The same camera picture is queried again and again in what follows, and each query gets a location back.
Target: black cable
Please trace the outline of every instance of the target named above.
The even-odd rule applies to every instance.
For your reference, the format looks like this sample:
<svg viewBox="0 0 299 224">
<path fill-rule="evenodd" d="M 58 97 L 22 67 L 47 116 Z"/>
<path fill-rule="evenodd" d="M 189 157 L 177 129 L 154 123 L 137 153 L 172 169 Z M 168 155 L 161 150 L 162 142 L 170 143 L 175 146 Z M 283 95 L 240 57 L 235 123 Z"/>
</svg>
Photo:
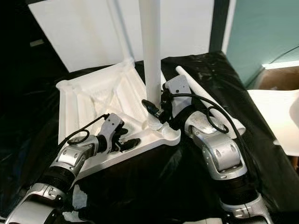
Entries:
<svg viewBox="0 0 299 224">
<path fill-rule="evenodd" d="M 299 45 L 297 45 L 296 47 L 286 51 L 285 53 L 279 55 L 278 57 L 276 57 L 274 60 L 272 60 L 269 64 L 272 64 L 273 62 L 277 61 L 278 59 L 280 59 L 281 57 L 285 56 L 286 54 L 290 53 L 291 51 L 295 50 L 299 48 Z M 255 80 L 256 78 L 265 70 L 264 67 L 261 67 L 256 73 L 255 75 L 253 76 L 253 78 L 249 81 L 248 84 L 246 84 L 246 88 L 248 88 Z"/>
<path fill-rule="evenodd" d="M 85 141 L 85 140 L 89 137 L 89 135 L 90 135 L 89 131 L 86 130 L 86 128 L 89 127 L 90 125 L 92 125 L 93 123 L 97 122 L 98 120 L 102 119 L 102 118 L 105 118 L 105 119 L 106 119 L 108 116 L 109 116 L 109 114 L 103 114 L 103 115 L 99 116 L 98 118 L 96 118 L 95 120 L 93 120 L 92 122 L 90 122 L 90 123 L 88 123 L 87 125 L 85 125 L 84 127 L 80 128 L 79 130 L 77 130 L 77 131 L 73 132 L 72 134 L 70 134 L 69 136 L 67 136 L 67 137 L 66 137 L 66 138 L 65 138 L 65 139 L 58 145 L 58 151 L 61 150 L 61 148 L 64 146 L 64 144 L 65 144 L 66 142 L 67 142 L 68 144 L 70 144 L 70 145 L 75 145 L 75 144 L 78 144 L 78 143 L 81 143 L 81 142 Z M 70 141 L 69 141 L 71 137 L 73 137 L 74 135 L 76 135 L 76 134 L 78 134 L 78 133 L 80 133 L 80 132 L 86 132 L 86 136 L 85 136 L 83 139 L 81 139 L 80 141 L 77 141 L 77 142 L 70 142 Z"/>
<path fill-rule="evenodd" d="M 229 121 L 230 125 L 232 126 L 233 130 L 234 130 L 234 133 L 236 134 L 237 136 L 237 139 L 240 141 L 240 144 L 241 144 L 241 148 L 243 149 L 243 151 L 250 157 L 250 159 L 252 160 L 253 164 L 254 164 L 254 168 L 255 168 L 255 171 L 256 171 L 256 175 L 257 175 L 257 178 L 258 178 L 258 188 L 261 190 L 262 189 L 262 181 L 261 181 L 261 175 L 260 175 L 260 171 L 259 169 L 257 168 L 258 165 L 257 163 L 255 162 L 254 160 L 254 157 L 253 155 L 250 153 L 249 149 L 247 148 L 246 146 L 246 143 L 244 142 L 243 138 L 241 137 L 240 133 L 238 132 L 237 128 L 235 127 L 235 124 L 233 123 L 232 119 L 230 118 L 230 116 L 227 114 L 227 112 L 225 110 L 223 110 L 218 104 L 216 104 L 215 102 L 205 98 L 205 97 L 202 97 L 202 96 L 198 96 L 196 94 L 190 94 L 190 93 L 178 93 L 178 94 L 171 94 L 170 95 L 171 98 L 174 98 L 174 97 L 192 97 L 192 98 L 197 98 L 197 99 L 200 99 L 202 101 L 205 101 L 209 104 L 211 104 L 212 106 L 209 107 L 210 110 L 211 109 L 216 109 L 218 110 L 221 114 L 223 114 L 223 116 Z M 210 118 L 210 115 L 209 115 L 209 108 L 208 108 L 208 112 L 206 113 L 206 116 L 207 116 L 207 119 L 208 121 L 210 122 L 211 119 Z"/>
</svg>

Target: black cloth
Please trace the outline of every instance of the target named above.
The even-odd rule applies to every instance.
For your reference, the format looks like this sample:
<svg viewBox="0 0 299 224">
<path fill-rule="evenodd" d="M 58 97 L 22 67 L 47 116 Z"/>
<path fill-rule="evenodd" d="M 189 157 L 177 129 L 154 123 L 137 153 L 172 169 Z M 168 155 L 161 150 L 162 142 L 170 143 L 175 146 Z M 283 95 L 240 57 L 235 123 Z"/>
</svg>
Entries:
<svg viewBox="0 0 299 224">
<path fill-rule="evenodd" d="M 279 216 L 276 223 L 286 220 L 281 218 L 282 212 L 298 212 L 299 178 L 282 148 L 273 144 L 275 137 L 225 56 L 217 52 L 163 59 L 167 80 L 177 75 L 178 65 L 246 126 L 243 138 L 251 153 L 245 155 L 247 165 L 270 212 Z M 135 68 L 144 81 L 143 63 L 136 62 Z M 22 196 L 20 189 L 47 168 L 44 161 L 55 158 L 52 149 L 57 145 L 59 111 L 55 84 L 94 70 L 39 79 L 27 94 L 13 99 L 18 104 L 1 114 L 2 216 Z M 201 151 L 185 135 L 177 146 L 157 147 L 78 183 L 88 194 L 87 208 L 80 210 L 80 216 L 96 223 L 181 223 L 221 215 Z"/>
</svg>

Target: robotic arm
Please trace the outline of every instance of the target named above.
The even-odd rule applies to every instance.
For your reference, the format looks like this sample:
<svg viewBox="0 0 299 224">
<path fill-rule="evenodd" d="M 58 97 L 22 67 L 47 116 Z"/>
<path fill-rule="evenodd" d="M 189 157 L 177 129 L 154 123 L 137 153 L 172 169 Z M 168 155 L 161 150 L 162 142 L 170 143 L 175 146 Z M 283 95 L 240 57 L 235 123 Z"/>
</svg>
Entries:
<svg viewBox="0 0 299 224">
<path fill-rule="evenodd" d="M 176 76 L 163 85 L 161 110 L 147 100 L 142 104 L 161 123 L 168 122 L 175 130 L 181 129 L 201 149 L 207 169 L 214 180 L 225 211 L 227 223 L 273 224 L 262 196 L 250 183 L 248 170 L 238 145 L 226 134 L 227 127 L 210 109 L 218 109 L 231 121 L 223 109 L 212 101 L 191 94 L 185 76 Z M 212 106 L 207 114 L 197 111 L 191 97 L 207 101 Z"/>
<path fill-rule="evenodd" d="M 104 118 L 100 133 L 90 135 L 86 127 Z M 107 154 L 113 151 L 124 151 L 139 144 L 140 139 L 119 142 L 127 129 L 122 128 L 124 122 L 116 114 L 105 114 L 85 127 L 68 136 L 60 145 L 68 146 L 60 150 L 43 176 L 27 192 L 25 197 L 8 216 L 5 224 L 60 224 L 64 221 L 61 211 L 65 194 L 71 188 L 85 160 L 97 153 Z M 72 136 L 86 132 L 85 137 Z"/>
</svg>

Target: robotic hand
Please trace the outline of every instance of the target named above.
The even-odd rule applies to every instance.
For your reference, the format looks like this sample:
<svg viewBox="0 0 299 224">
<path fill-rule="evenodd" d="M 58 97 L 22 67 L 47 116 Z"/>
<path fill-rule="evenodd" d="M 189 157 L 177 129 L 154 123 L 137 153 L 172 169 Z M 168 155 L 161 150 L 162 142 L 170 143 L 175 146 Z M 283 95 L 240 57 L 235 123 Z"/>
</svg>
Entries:
<svg viewBox="0 0 299 224">
<path fill-rule="evenodd" d="M 105 122 L 100 133 L 97 136 L 90 135 L 85 128 L 101 118 L 104 118 Z M 123 125 L 124 122 L 116 114 L 105 114 L 68 136 L 58 147 L 61 149 L 65 143 L 68 143 L 68 146 L 60 150 L 57 158 L 11 212 L 5 224 L 63 223 L 65 220 L 60 208 L 84 162 L 97 153 L 122 152 L 139 144 L 140 139 L 119 142 L 120 136 L 128 132 L 122 128 Z M 79 132 L 86 132 L 87 135 L 71 139 Z"/>
<path fill-rule="evenodd" d="M 195 109 L 191 97 L 211 104 L 206 114 Z M 218 186 L 227 224 L 273 224 L 261 194 L 250 183 L 238 145 L 226 134 L 228 128 L 209 115 L 209 110 L 219 110 L 232 125 L 236 136 L 241 138 L 233 121 L 221 107 L 213 101 L 191 94 L 187 79 L 182 75 L 163 85 L 161 110 L 147 100 L 143 100 L 142 104 L 162 124 L 167 121 L 173 129 L 184 131 L 201 149 L 211 178 Z"/>
</svg>

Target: white wall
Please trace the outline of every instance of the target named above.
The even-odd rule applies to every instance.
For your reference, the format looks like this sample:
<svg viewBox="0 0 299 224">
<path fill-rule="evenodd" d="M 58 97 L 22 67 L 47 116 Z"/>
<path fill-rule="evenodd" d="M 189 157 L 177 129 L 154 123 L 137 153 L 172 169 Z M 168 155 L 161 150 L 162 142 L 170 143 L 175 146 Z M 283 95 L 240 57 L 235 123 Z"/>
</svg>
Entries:
<svg viewBox="0 0 299 224">
<path fill-rule="evenodd" d="M 138 0 L 119 0 L 135 60 L 142 60 Z M 161 0 L 161 57 L 208 52 L 212 0 Z M 29 5 L 66 68 L 121 62 L 106 0 L 47 0 Z"/>
</svg>

